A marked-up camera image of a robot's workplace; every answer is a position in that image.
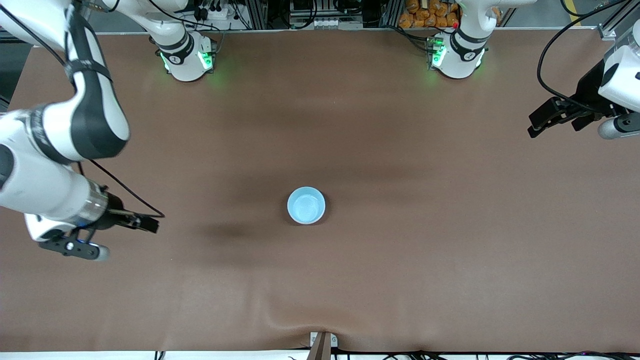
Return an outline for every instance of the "black cable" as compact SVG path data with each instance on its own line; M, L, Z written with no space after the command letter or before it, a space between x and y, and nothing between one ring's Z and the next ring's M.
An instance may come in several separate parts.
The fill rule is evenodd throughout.
M394 352L391 354L388 354L383 360L389 360L389 359L394 359L394 360L398 360L398 358L396 356L406 356L408 357L410 360L425 360L425 355L429 356L429 358L431 358L432 355L431 353L428 352L424 352L424 351L415 351L415 352Z
M222 50L222 44L224 44L225 42L226 35L227 33L222 33L222 38L220 39L220 42L218 42L218 45L216 45L216 52L215 52L216 55L220 52L220 50Z
M18 20L18 18L16 18L12 13L9 12L9 10L7 10L1 4L0 4L0 11L2 11L13 22L18 24L18 26L20 26L24 31L26 31L27 34L31 35L31 37L34 38L42 47L47 49L53 55L53 57L56 58L56 60L60 63L60 65L62 65L62 66L66 65L65 61L62 60L60 55L58 55L58 53L56 53L53 49L51 49L51 46L49 46L38 35L36 35L33 31L31 31L29 28L27 28L27 26L25 24L23 24L22 21Z
M149 204L147 201L145 201L145 199L142 199L140 196L138 196L138 194L134 193L133 190L131 190L127 185L124 185L124 183L122 181L120 181L120 179L118 179L115 175L113 175L109 170L105 169L102 165L98 164L95 160L89 160L89 161L91 161L92 164L94 164L97 168L99 168L105 174L107 174L110 178L112 178L116 183L118 183L118 185L122 186L122 188L124 190L127 190L127 192L131 194L131 196L135 197L138 201L140 201L141 203L146 205L146 207L148 207L149 209L151 209L151 210L153 210L153 211L155 211L157 213L157 215L148 215L148 214L141 214L141 215L145 215L145 216L152 217L152 218L164 218L164 217L166 217L162 213L162 211L156 209L151 204Z
M548 86L544 80L542 80L542 63L545 60L545 56L547 55L547 51L549 50L549 48L551 47L551 45L560 37L560 35L562 35L564 32L566 32L567 30L569 30L573 25L576 25L578 22L587 19L590 16L593 16L599 12L602 12L612 6L616 6L618 4L624 3L625 1L629 1L629 0L618 0L615 1L611 4L605 5L599 9L593 10L592 12L588 12L586 14L584 14L583 16L578 17L577 19L571 21L567 26L563 27L560 31L558 31L552 38L551 40L549 40L549 42L547 43L547 45L545 46L544 50L542 50L542 53L540 54L540 60L538 60L538 68L536 70L536 75L538 77L538 82L540 83L540 85L548 92L550 92L551 94L554 94L557 97L562 98L563 100L570 102L576 106L580 106L581 108L590 111L591 113L598 113L598 110L586 105L586 104L582 104L581 102L578 102L576 100L571 99L570 97L568 97L567 95L564 95L554 89L552 89L550 86Z
M180 17L179 19L180 19L180 21L185 21L186 20L183 17ZM198 31L198 25L200 25L200 22L198 22L196 20L196 24L195 25L189 25L189 24L185 24L185 23L182 23L182 24L184 25L185 28L193 29L193 31Z
M155 8L156 8L156 9L160 10L160 12L161 12L161 13L163 13L163 14L165 14L165 15L169 16L170 18L172 18L172 19L174 19L174 20L182 21L182 23L187 22L188 24L192 24L192 25L207 26L207 27L209 27L209 28L211 28L211 29L215 29L216 31L222 31L222 30L218 29L217 27L215 27L215 26L213 26L213 25L208 25L208 24L199 24L199 23L197 23L197 22L193 22L193 21L191 21L191 20L180 19L180 18L175 17L175 16L171 15L170 13L168 13L168 12L164 11L160 6L156 5L156 3L154 3L154 2L153 2L153 0L147 0L147 1L148 1L148 2L150 2L150 3L151 3L151 5L155 6Z
M575 13L571 10L569 10L569 7L567 7L566 2L564 0L560 0L560 5L562 5L562 8L569 14L569 15L573 15L573 16L583 16L585 14L583 13Z
M427 26L425 26L425 28L437 29L437 30L439 30L440 32L445 33L445 34L449 34L449 35L451 35L451 34L453 34L453 33L454 33L453 31L452 31L452 32L445 31L444 29L439 28L439 27L437 27L437 26L430 26L430 25L427 25Z
M114 11L116 11L116 9L118 8L118 5L120 4L120 0L116 0L115 5L113 5L112 8L108 9L108 10L104 10L104 12L106 13L112 13Z
M599 356L599 357L607 357L609 359L613 359L613 360L624 360L624 358L614 355L614 354L606 354L603 352L596 352L596 351L582 351L582 352L576 352L574 354L568 354L565 356L557 356L555 354L552 355L543 355L543 359L545 360L567 360L571 357L575 357L575 356ZM535 355L531 355L531 356L523 356L523 355L513 355L510 356L507 360L515 360L515 359L523 359L523 360L539 360L541 359L540 357L536 357Z
M345 15L356 15L362 12L362 3L359 3L360 6L358 8L355 9L347 9L347 8L342 8L340 6L338 6L338 1L339 0L333 0L333 7L338 10L339 12L345 14Z
M286 3L287 0L281 0L280 1L280 20L282 20L282 22L285 24L285 26L287 26L287 28L289 29L293 29L293 30L299 30L299 29L304 29L307 26L313 24L314 20L316 19L316 15L318 14L318 7L316 4L316 0L309 0L310 2L310 7L309 7L309 19L307 19L307 22L304 23L304 25L298 27L295 25L292 25L287 19L285 19L285 15L287 15L287 13L291 13L290 10L285 9L283 11L283 3Z
M414 42L414 40L418 40L418 41L426 41L427 38L422 38L422 37L417 37L415 35L411 35L409 33L407 33L405 30L398 28L397 26L393 26L393 25L382 25L381 28L387 28L387 29L393 29L396 33L399 33L400 35L404 36L407 38L407 40L409 40L409 42L411 42L411 44L413 46L415 46L418 50L424 51L425 53L429 53L430 50L420 46L420 44L416 44Z
M236 0L230 0L229 3L231 4L231 7L236 12L236 15L240 18L240 22L242 22L242 24L246 27L247 30L251 30L252 28L251 26L249 26L247 21L242 16L242 13L240 12L240 6L238 6L238 3L236 2Z

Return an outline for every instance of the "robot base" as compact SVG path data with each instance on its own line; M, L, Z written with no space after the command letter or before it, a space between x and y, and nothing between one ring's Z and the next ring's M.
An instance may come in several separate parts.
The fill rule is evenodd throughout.
M433 53L427 54L429 70L439 70L452 79L469 77L480 66L484 55L483 49L477 56L475 53L469 53L470 57L473 56L471 61L463 60L451 49L451 35L447 33L437 34L432 40L430 39L428 49L433 50Z
M182 64L174 64L170 61L171 56L166 59L161 54L167 74L171 74L175 79L185 82L195 81L204 74L213 73L218 48L218 44L209 37L194 31L189 32L189 34L193 37L195 45L191 54L184 59Z

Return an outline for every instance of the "green led light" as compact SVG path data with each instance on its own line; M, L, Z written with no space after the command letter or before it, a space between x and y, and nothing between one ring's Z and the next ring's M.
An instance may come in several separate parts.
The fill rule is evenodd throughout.
M205 69L210 69L211 68L211 55L207 54L207 53L201 53L200 51L198 52L198 57L200 58L200 62L202 62L202 66L204 66Z
M484 55L484 49L480 52L480 55L478 55L478 62L476 63L476 67L480 66L480 64L482 63L482 55Z
M164 57L163 53L160 53L160 57L162 58L162 61L164 62L164 68L169 71L169 65L166 63L166 58Z
M444 59L446 53L446 46L441 46L440 49L433 55L433 66L440 66L442 64L442 59Z

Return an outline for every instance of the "white robotic arm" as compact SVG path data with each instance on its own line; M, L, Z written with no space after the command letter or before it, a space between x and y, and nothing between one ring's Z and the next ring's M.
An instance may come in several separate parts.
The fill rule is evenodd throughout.
M0 206L25 214L40 247L85 259L105 259L108 249L90 238L78 239L80 229L89 230L90 237L113 225L156 232L156 220L124 210L120 199L70 167L116 156L129 139L87 21L70 0L1 0L0 10L0 25L15 36L37 44L36 36L65 52L65 71L76 90L70 100L0 118Z
M167 13L184 9L188 0L104 0L149 32L160 49L167 71L180 81L194 81L213 71L214 51L209 37L187 31Z
M480 66L484 45L496 27L494 6L516 7L536 0L458 0L462 9L460 25L452 32L436 35L437 49L431 64L442 74L463 79Z
M552 97L529 115L529 135L565 122L576 131L608 118L598 128L607 140L640 134L640 20L607 51L569 100Z

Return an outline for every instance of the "brown table surface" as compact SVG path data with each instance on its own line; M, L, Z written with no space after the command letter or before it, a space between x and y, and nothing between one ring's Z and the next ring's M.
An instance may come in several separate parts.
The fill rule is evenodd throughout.
M461 81L393 32L234 34L194 83L146 37L102 37L132 129L102 164L168 216L99 233L112 257L95 263L40 250L2 209L0 350L293 348L327 330L348 350L639 351L640 141L528 137L553 34L497 31ZM570 31L544 76L572 94L608 45ZM36 49L12 108L71 95ZM303 185L329 200L322 224L285 216Z

